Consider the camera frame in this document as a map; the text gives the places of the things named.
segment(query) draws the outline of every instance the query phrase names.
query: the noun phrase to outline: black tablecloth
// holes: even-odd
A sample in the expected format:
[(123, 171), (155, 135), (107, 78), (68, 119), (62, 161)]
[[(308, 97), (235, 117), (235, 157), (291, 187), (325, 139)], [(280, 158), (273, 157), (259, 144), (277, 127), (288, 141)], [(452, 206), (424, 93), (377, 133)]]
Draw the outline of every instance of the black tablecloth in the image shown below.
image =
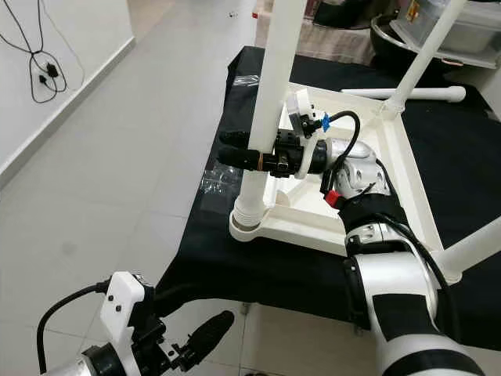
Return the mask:
[[(233, 80), (259, 75), (263, 54), (246, 47), (230, 64), (218, 133), (250, 129), (258, 87), (235, 86)], [(330, 90), (398, 83), (380, 70), (303, 56), (296, 56), (290, 80)], [(402, 115), (445, 247), (501, 214), (501, 126), (485, 108), (469, 87), (462, 103), (410, 101)], [(240, 243), (230, 236), (229, 213), (242, 172), (215, 160), (220, 146), (216, 134), (178, 254), (157, 286), (162, 291), (184, 287), (174, 289), (164, 313), (197, 298), (227, 298), (347, 320), (342, 257), (265, 238)], [(466, 271), (452, 288), (464, 344), (501, 349), (498, 271), (501, 254)]]

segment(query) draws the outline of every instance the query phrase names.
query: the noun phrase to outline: plastic container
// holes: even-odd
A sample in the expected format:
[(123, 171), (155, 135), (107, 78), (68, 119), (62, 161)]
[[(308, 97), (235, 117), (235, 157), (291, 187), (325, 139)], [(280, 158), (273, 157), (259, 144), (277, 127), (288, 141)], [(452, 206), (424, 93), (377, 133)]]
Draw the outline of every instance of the plastic container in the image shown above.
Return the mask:
[[(449, 0), (409, 0), (391, 27), (405, 43), (421, 47)], [(472, 65), (471, 58), (494, 63), (501, 52), (501, 5), (468, 2), (439, 52), (444, 57)]]

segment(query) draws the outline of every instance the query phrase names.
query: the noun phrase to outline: floor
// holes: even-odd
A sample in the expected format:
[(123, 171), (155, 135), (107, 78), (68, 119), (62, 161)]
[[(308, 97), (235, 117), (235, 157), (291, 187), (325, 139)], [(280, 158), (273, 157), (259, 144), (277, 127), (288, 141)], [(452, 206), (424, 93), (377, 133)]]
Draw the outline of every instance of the floor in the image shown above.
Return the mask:
[[(38, 374), (34, 330), (63, 296), (117, 269), (158, 281), (177, 251), (222, 112), (226, 66), (254, 43), (252, 0), (130, 4), (139, 44), (2, 191), (1, 376)], [(101, 299), (89, 295), (49, 322), (49, 368), (103, 343)], [(369, 335), (261, 305), (244, 316), (238, 302), (191, 302), (166, 319), (168, 337), (184, 342), (223, 309), (236, 322), (189, 374), (376, 373)], [(496, 374), (496, 352), (472, 352)]]

